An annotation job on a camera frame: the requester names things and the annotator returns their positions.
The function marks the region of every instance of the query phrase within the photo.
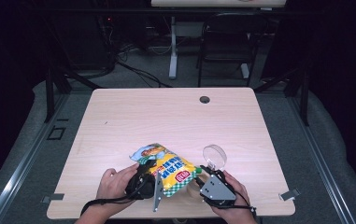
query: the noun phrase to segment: plastic container lid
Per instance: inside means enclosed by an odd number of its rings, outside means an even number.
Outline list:
[[[203,156],[207,167],[211,170],[223,170],[227,162],[227,156],[224,150],[217,145],[204,147]]]

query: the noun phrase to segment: dark background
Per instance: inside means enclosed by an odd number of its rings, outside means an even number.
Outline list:
[[[44,80],[49,70],[50,58],[68,66],[72,63],[60,43],[44,29],[43,21],[33,17],[28,23],[16,7],[18,3],[21,2],[0,0],[0,168],[30,111],[34,101],[32,88]],[[322,5],[290,0],[287,7],[318,10]],[[129,19],[121,20],[130,23]],[[39,28],[36,33],[33,25]],[[272,76],[280,75],[295,67],[306,57],[318,28],[319,24],[313,22],[281,21],[263,76],[270,77],[270,71]],[[347,160],[356,172],[356,2],[338,15],[332,28],[313,61],[310,89],[332,115],[345,140]],[[97,51],[104,53],[106,58],[100,61],[107,65],[109,49],[102,47],[98,45]]]

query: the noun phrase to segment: chip bag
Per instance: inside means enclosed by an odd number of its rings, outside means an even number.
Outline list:
[[[150,172],[154,176],[160,172],[166,197],[174,195],[197,175],[192,163],[158,143],[141,147],[130,158],[139,164],[145,164],[148,160],[156,160],[156,165],[150,168]]]

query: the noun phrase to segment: wooden table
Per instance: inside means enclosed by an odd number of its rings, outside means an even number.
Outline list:
[[[200,102],[201,96],[210,99]],[[292,201],[262,112],[249,88],[96,90],[88,104],[55,193],[49,218],[78,218],[96,195],[103,172],[134,162],[140,147],[160,143],[196,165],[203,148],[215,144],[227,154],[225,169],[245,184],[259,216],[288,216]],[[137,201],[113,218],[215,217],[200,199],[181,189],[164,197],[156,213],[152,199]]]

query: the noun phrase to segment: floor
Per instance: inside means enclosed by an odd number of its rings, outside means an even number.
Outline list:
[[[120,55],[120,62],[149,72],[174,88],[196,87],[196,53],[198,40],[178,40],[178,76],[168,78],[170,51],[168,42],[158,42],[147,51],[131,49]],[[260,74],[266,53],[272,43],[267,37],[261,45],[253,73],[252,88],[262,84]],[[231,67],[212,67],[208,72],[227,71],[239,76]],[[79,72],[84,77],[96,71]],[[90,80],[105,88],[152,88],[157,83],[144,81],[143,73],[134,73],[116,65],[105,76]],[[0,172],[0,223],[73,223],[75,220],[47,218],[47,197],[58,182],[65,159],[76,135],[80,120],[91,97],[91,90],[69,79],[71,94],[55,90],[56,114],[49,123],[46,117],[45,84],[34,88],[36,101],[14,148]],[[230,83],[208,83],[224,86]],[[297,117],[297,100],[286,98],[284,83],[258,93],[264,120],[290,189],[302,193],[294,201],[296,213],[290,217],[262,217],[262,223],[356,223],[356,179],[344,156],[344,143],[333,121],[328,117],[317,97],[310,94],[310,126]],[[60,140],[51,140],[54,128],[64,129]],[[152,223],[172,223],[172,220],[152,220]],[[187,223],[222,223],[219,219],[189,220]]]

